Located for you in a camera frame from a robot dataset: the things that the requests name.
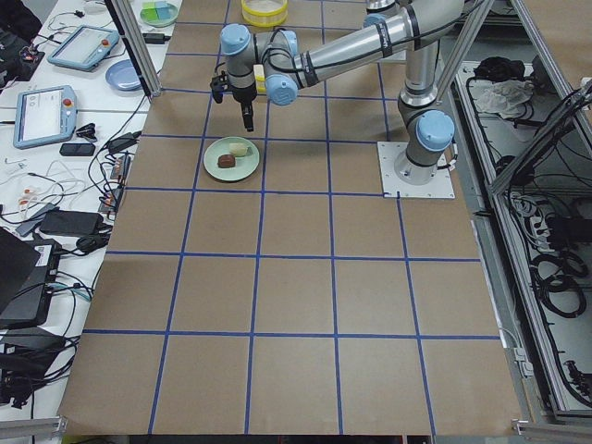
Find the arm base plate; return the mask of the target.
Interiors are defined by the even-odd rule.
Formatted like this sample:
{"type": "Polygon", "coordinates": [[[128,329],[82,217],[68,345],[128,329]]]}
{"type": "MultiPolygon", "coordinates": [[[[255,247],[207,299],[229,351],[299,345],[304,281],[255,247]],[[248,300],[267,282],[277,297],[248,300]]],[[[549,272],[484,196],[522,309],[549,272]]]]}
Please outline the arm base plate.
{"type": "Polygon", "coordinates": [[[407,142],[379,142],[376,145],[382,193],[385,198],[455,198],[446,155],[433,166],[416,166],[407,158],[407,142]]]}

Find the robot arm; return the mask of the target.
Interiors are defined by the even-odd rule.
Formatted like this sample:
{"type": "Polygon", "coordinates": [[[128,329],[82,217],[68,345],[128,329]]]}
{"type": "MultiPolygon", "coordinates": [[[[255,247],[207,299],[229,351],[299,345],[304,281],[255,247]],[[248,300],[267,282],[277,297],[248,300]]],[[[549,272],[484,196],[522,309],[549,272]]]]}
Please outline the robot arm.
{"type": "Polygon", "coordinates": [[[389,17],[378,17],[358,31],[302,53],[292,31],[251,33],[242,24],[229,24],[220,32],[225,68],[210,82],[213,98],[221,103],[223,94],[231,93],[240,104],[245,129],[253,130],[254,66],[264,69],[268,101],[284,106],[304,88],[404,51],[399,111],[409,142],[394,169],[401,180],[425,185],[436,175],[438,160],[455,132],[451,117],[435,108],[436,64],[439,39],[462,17],[463,8],[462,1],[412,1],[389,17]]]}
{"type": "Polygon", "coordinates": [[[365,2],[366,16],[363,27],[369,27],[380,20],[387,20],[399,13],[401,2],[399,0],[367,0],[365,2]]]}

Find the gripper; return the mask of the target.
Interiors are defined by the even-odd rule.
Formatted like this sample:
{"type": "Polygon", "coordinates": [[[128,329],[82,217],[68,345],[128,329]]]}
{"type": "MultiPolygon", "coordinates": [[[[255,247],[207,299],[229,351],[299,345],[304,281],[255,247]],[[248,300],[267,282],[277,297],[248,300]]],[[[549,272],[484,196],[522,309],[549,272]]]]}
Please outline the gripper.
{"type": "Polygon", "coordinates": [[[233,98],[241,103],[240,109],[244,128],[247,131],[254,131],[252,101],[257,97],[256,86],[250,85],[244,88],[232,86],[231,90],[233,98]]]}

